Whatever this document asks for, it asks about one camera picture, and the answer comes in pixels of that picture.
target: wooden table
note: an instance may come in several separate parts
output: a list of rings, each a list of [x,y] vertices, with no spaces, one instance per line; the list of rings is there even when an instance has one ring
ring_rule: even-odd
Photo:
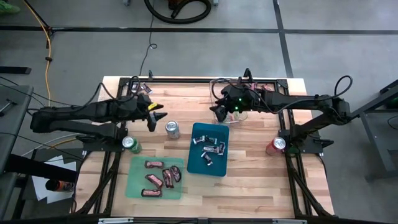
[[[116,96],[120,77],[104,77],[103,83]],[[291,95],[306,95],[304,80],[287,79]],[[192,124],[214,123],[209,84],[148,83],[154,91],[150,98],[164,105],[159,112],[168,115],[158,121],[155,132],[147,130],[146,121],[128,122],[129,134],[142,144],[139,156],[180,157],[188,160]],[[99,100],[109,97],[101,91]],[[297,124],[312,119],[310,111],[295,110]],[[165,124],[176,120],[181,137],[167,137]],[[265,146],[280,129],[277,115],[249,112],[247,120],[229,127],[228,170],[225,177],[212,177],[183,172],[183,195],[180,200],[147,200],[127,198],[124,193],[129,163],[134,154],[123,152],[114,202],[113,217],[211,217],[211,218],[293,218],[292,199],[284,156],[268,156]],[[93,152],[81,168],[76,200],[80,208],[93,193],[100,179],[103,152]],[[319,158],[303,155],[308,188],[325,210],[333,213],[325,171]],[[298,190],[300,208],[303,197]],[[106,204],[108,187],[104,191],[102,208]]]

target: blue tray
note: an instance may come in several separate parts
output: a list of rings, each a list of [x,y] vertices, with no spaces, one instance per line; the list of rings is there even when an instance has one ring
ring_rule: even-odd
[[[191,140],[187,171],[192,174],[205,174],[224,177],[226,175],[226,164],[228,158],[229,128],[227,126],[217,124],[193,124],[191,138],[193,139],[203,135],[207,135],[211,138],[217,138],[217,145],[220,145],[220,142],[225,142],[224,155],[220,156],[216,153],[208,152],[208,155],[213,161],[213,164],[208,166],[206,160],[200,156],[203,153],[203,146],[210,146],[212,143],[198,142],[197,144],[194,144]]]

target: concrete floor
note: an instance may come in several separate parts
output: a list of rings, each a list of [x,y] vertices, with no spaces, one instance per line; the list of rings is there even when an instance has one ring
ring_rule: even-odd
[[[22,11],[0,17],[0,24],[36,26],[22,1]],[[149,27],[151,15],[141,0],[125,7],[121,0],[31,0],[52,26]],[[279,0],[285,29],[398,29],[395,0]],[[169,14],[167,3],[157,9]],[[181,16],[200,12],[191,3]],[[172,26],[155,19],[154,27],[277,28],[272,0],[220,0],[203,21]],[[148,33],[69,32],[55,34],[49,72],[52,98],[76,105],[92,95],[105,75],[137,75],[148,44]],[[308,94],[332,94],[343,75],[354,78],[343,98],[354,110],[397,78],[398,35],[287,35],[295,78],[304,78]],[[159,47],[149,51],[143,74],[236,77],[249,67],[255,77],[286,77],[278,34],[154,33]],[[33,85],[46,95],[45,38],[42,32],[0,31],[0,64],[28,66],[30,75],[4,75]],[[38,107],[32,101],[31,108]],[[20,134],[44,142],[63,133],[34,134],[25,117]],[[367,183],[364,176],[380,169],[360,120],[321,131],[335,140],[325,150],[328,183],[336,215],[343,218],[398,222],[398,180]],[[35,145],[18,140],[15,154]],[[35,208],[26,217],[34,217]]]

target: translucent green tray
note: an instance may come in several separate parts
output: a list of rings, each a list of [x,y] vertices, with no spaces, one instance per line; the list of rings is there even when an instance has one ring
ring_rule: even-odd
[[[156,189],[156,186],[145,179],[147,174],[154,174],[159,179],[163,180],[162,169],[151,168],[147,169],[144,167],[145,161],[162,161],[165,164],[165,169],[170,166],[177,166],[181,171],[181,181],[176,183],[173,181],[174,188],[166,189],[162,187],[162,196],[157,198],[142,197],[141,190],[143,189]],[[146,157],[146,156],[135,156],[131,159],[129,176],[127,178],[126,197],[129,198],[148,198],[148,199],[174,199],[178,200],[182,194],[182,182],[184,180],[184,160],[181,158],[171,157]]]

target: soda can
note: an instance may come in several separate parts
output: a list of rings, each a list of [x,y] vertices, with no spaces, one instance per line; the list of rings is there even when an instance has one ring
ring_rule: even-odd
[[[176,121],[169,121],[166,124],[166,132],[170,139],[178,139],[180,137],[180,128]]]
[[[141,143],[131,136],[124,137],[122,145],[125,149],[130,150],[134,154],[138,154],[142,151]]]
[[[274,138],[266,147],[266,152],[270,156],[282,154],[286,147],[285,139],[277,137]]]

